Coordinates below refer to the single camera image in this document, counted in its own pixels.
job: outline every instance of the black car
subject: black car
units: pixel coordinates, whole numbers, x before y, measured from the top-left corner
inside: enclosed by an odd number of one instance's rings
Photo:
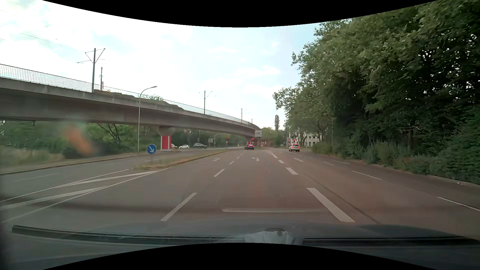
[[[203,149],[206,149],[207,147],[208,147],[208,146],[203,145],[203,144],[194,144],[194,145],[192,146],[192,148],[203,148]]]

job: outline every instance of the fence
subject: fence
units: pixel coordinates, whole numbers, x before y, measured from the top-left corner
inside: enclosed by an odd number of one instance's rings
[[[42,72],[37,72],[33,70],[28,70],[28,69],[23,69],[23,68],[18,68],[18,67],[13,67],[13,66],[8,66],[8,65],[3,65],[0,64],[0,77],[4,78],[9,78],[9,79],[14,79],[14,80],[20,80],[20,81],[25,81],[25,82],[30,82],[30,83],[37,83],[37,84],[43,84],[43,85],[48,85],[48,86],[57,86],[57,87],[62,87],[66,89],[72,89],[72,90],[78,90],[78,91],[85,91],[85,92],[91,92],[92,91],[92,83],[84,82],[84,81],[79,81],[75,79],[70,79],[62,76],[56,76],[56,75],[51,75],[47,73],[42,73]],[[100,90],[100,85],[95,84],[94,89]],[[140,96],[139,93],[131,92],[131,91],[126,91],[126,90],[121,90],[113,87],[107,87],[107,86],[102,86],[101,87],[102,91],[107,91],[107,92],[113,92],[113,93],[122,93],[126,95],[131,95],[135,94],[137,97]],[[180,108],[192,112],[197,112],[197,113],[204,113],[204,110],[202,108],[198,108],[195,106],[190,106],[187,104],[171,101],[171,100],[166,100],[164,99],[163,101],[172,104],[172,105],[177,105]],[[229,116],[226,114],[218,113],[215,111],[211,110],[205,110],[205,114],[223,118],[223,119],[228,119],[236,122],[240,122],[243,124],[251,125],[252,123],[247,122],[245,120],[241,120],[239,118]]]

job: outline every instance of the asphalt road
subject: asphalt road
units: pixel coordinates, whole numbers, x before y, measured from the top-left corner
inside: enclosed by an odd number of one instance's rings
[[[114,233],[130,223],[214,224],[262,215],[480,235],[480,188],[455,182],[276,148],[233,149],[158,171],[132,169],[148,160],[2,176],[1,222],[7,230],[17,224]]]

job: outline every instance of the blue road sign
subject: blue road sign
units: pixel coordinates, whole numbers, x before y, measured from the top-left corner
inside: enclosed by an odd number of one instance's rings
[[[156,152],[156,146],[154,144],[151,144],[147,147],[147,153],[155,154],[155,152]]]

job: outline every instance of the bridge pillar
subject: bridge pillar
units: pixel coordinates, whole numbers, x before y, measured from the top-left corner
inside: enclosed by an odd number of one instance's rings
[[[172,135],[175,132],[175,127],[159,126],[156,130],[160,135],[160,151],[172,150]]]

